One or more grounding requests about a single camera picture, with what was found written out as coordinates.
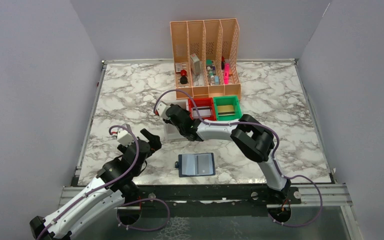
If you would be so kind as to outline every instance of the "gray wall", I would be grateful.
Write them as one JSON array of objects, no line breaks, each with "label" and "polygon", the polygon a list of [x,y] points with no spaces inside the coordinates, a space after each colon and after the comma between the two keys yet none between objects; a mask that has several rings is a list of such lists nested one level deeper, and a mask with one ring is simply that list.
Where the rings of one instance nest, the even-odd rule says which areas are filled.
[{"label": "gray wall", "polygon": [[384,239],[384,1],[333,0],[298,66],[363,236]]},{"label": "gray wall", "polygon": [[170,21],[237,18],[238,58],[299,58],[331,0],[71,0],[104,60],[173,58]]},{"label": "gray wall", "polygon": [[0,240],[33,239],[74,174],[101,72],[68,0],[0,0]]}]

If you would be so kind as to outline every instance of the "marble tabletop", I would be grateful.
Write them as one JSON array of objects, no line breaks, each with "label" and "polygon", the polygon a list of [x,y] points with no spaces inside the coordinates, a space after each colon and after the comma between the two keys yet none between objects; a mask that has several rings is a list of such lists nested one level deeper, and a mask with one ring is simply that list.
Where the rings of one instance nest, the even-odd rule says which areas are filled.
[{"label": "marble tabletop", "polygon": [[[331,182],[305,96],[291,62],[238,62],[240,108],[280,136],[276,158],[286,176],[304,175],[317,183]],[[247,159],[232,141],[168,141],[163,122],[153,114],[161,93],[174,88],[172,62],[108,64],[103,79],[78,184],[87,185],[102,165],[120,155],[109,136],[112,125],[130,124],[137,137],[146,128],[162,139],[162,148],[147,159],[137,185],[265,183],[259,166]],[[175,100],[170,92],[164,100]],[[214,153],[214,176],[179,177],[179,154]],[[293,183],[304,183],[295,178]]]}]

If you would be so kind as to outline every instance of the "red object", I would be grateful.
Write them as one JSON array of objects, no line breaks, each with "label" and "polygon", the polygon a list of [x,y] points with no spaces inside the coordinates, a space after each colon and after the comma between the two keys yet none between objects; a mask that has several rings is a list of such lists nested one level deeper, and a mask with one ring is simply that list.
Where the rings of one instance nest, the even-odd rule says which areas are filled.
[{"label": "red object", "polygon": [[[214,109],[214,101],[212,97],[206,97],[206,98],[194,98],[195,104],[197,107],[209,107],[211,109],[211,116],[203,117],[202,119],[208,119],[210,121],[215,121],[216,120],[216,111]],[[187,100],[188,105],[189,105],[189,112],[190,112],[190,118],[193,118],[193,111],[192,108],[194,107],[194,104],[190,99]]]}]

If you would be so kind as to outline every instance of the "bolt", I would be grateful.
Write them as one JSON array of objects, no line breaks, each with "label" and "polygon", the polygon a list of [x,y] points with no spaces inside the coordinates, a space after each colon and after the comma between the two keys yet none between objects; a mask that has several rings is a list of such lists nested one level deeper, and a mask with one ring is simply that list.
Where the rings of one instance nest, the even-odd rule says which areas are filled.
[{"label": "bolt", "polygon": [[258,193],[256,193],[255,191],[251,193],[251,198],[253,200],[257,200],[258,199]]},{"label": "bolt", "polygon": [[301,199],[301,192],[296,191],[296,192],[293,193],[293,196],[294,196],[296,199]]}]

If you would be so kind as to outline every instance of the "yellow object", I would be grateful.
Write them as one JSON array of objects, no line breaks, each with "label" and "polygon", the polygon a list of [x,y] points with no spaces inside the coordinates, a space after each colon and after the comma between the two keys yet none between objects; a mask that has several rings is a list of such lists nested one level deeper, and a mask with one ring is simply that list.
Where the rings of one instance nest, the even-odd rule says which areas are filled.
[{"label": "yellow object", "polygon": [[233,105],[217,106],[217,111],[219,116],[235,115],[235,108],[233,107]]}]

